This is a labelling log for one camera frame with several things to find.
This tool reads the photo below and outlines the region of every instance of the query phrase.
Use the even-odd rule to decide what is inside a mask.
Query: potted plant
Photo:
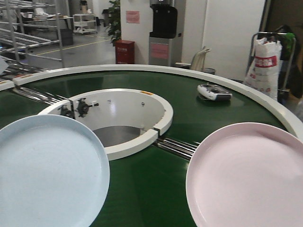
[[[110,14],[108,17],[108,35],[111,38],[111,43],[115,45],[115,42],[121,39],[120,0],[110,0],[109,3],[111,3],[112,6],[108,8]]]

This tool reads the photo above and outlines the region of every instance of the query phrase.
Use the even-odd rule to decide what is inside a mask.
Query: plate
[[[96,135],[58,115],[23,118],[0,130],[0,223],[4,227],[88,227],[109,185]]]
[[[199,227],[301,227],[303,144],[266,124],[223,127],[191,158],[186,194]]]

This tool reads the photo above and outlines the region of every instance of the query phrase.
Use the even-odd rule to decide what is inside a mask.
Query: water dispenser
[[[182,56],[186,0],[150,0],[150,4],[149,64],[173,66]]]

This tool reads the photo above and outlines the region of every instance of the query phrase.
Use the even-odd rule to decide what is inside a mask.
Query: conveyor center opening
[[[91,129],[109,159],[138,152],[151,145],[171,125],[173,109],[162,97],[133,89],[91,91],[62,100],[40,114],[74,110],[74,119]]]

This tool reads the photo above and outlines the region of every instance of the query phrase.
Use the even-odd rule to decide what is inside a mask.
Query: plate rim
[[[198,227],[206,227],[207,223],[205,222],[205,219],[203,218],[203,214],[199,212],[198,209],[198,203],[194,200],[194,195],[190,194],[190,192],[193,192],[194,189],[191,188],[191,181],[194,179],[194,173],[195,173],[195,164],[196,162],[199,160],[199,155],[201,152],[205,152],[205,150],[203,150],[203,148],[210,148],[208,147],[208,143],[209,140],[213,140],[213,137],[215,137],[218,133],[224,132],[225,130],[229,130],[230,128],[236,128],[239,129],[239,127],[241,128],[241,126],[251,126],[250,129],[255,129],[256,127],[260,127],[262,130],[264,129],[271,129],[271,130],[275,130],[279,135],[283,134],[285,135],[285,137],[283,138],[284,140],[291,140],[291,142],[295,142],[297,143],[299,146],[303,147],[303,143],[296,138],[294,135],[290,134],[289,132],[280,129],[278,127],[269,125],[269,124],[265,124],[265,123],[259,123],[259,122],[240,122],[240,123],[235,123],[235,124],[230,124],[227,126],[224,126],[222,128],[219,128],[217,130],[215,130],[214,132],[212,132],[210,135],[208,135],[200,144],[199,146],[196,148],[192,158],[190,159],[190,162],[188,164],[188,168],[187,168],[187,173],[186,173],[186,198],[187,198],[187,203],[188,203],[188,207],[190,210],[190,213],[192,215],[192,218],[194,220],[194,222],[196,223],[196,225]]]
[[[6,125],[2,129],[0,129],[0,141],[4,141],[5,139],[8,139],[10,136],[14,134],[18,135],[26,130],[36,128],[41,123],[44,123],[40,125],[42,127],[54,126],[54,127],[60,127],[62,129],[66,129],[67,131],[70,131],[71,128],[77,129],[79,130],[79,133],[81,133],[82,136],[86,137],[87,139],[90,140],[91,143],[94,144],[95,153],[99,159],[98,162],[100,165],[99,174],[101,177],[100,180],[101,185],[98,190],[99,196],[98,196],[98,201],[95,202],[96,205],[94,206],[95,207],[94,211],[91,212],[89,217],[87,217],[86,220],[81,225],[81,227],[88,227],[93,223],[93,221],[100,213],[108,194],[109,181],[110,181],[110,168],[109,168],[109,161],[105,153],[105,149],[101,141],[98,139],[98,137],[87,126],[74,119],[65,116],[55,115],[55,114],[32,115],[16,120]]]

